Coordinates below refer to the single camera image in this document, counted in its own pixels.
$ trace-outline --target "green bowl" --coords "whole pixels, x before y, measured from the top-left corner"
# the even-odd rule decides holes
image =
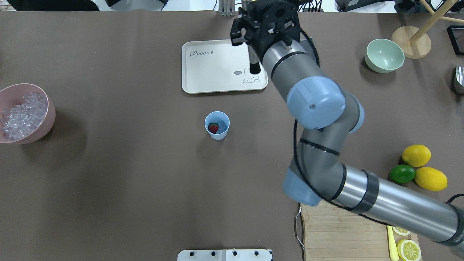
[[[405,61],[405,54],[395,42],[375,39],[367,46],[364,59],[374,72],[386,73],[400,68]]]

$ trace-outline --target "lemon slice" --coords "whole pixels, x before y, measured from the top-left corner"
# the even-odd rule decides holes
[[[399,235],[409,235],[411,232],[400,227],[393,227],[393,231]]]
[[[409,239],[402,239],[398,242],[398,255],[404,261],[419,261],[421,252],[419,245]]]

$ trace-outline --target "tabletop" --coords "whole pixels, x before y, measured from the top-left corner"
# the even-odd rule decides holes
[[[430,30],[427,57],[395,72],[363,62],[371,40],[428,17],[300,15],[322,69],[366,110],[341,161],[386,177],[405,147],[424,144],[427,166],[443,171],[449,187],[411,189],[445,201],[462,192],[464,168],[464,104],[451,90],[462,58],[449,23]],[[0,13],[0,88],[36,84],[57,109],[43,139],[0,146],[1,260],[175,260],[179,250],[212,248],[302,259],[297,203],[281,190],[293,118],[273,84],[206,95],[180,86],[182,45],[227,39],[231,23],[213,11]],[[203,126],[215,110],[231,120],[222,141]],[[425,261],[458,260],[419,240]]]

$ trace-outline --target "blue cup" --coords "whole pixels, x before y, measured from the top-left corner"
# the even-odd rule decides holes
[[[219,125],[219,129],[216,133],[212,133],[208,129],[208,125],[210,123],[217,123]],[[227,132],[229,131],[231,121],[227,114],[223,113],[222,111],[213,111],[205,118],[205,129],[211,135],[211,138],[215,140],[221,140],[226,137]]]

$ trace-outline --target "metal bracket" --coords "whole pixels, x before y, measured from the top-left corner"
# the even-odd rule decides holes
[[[235,0],[219,0],[219,16],[234,17],[235,16]]]

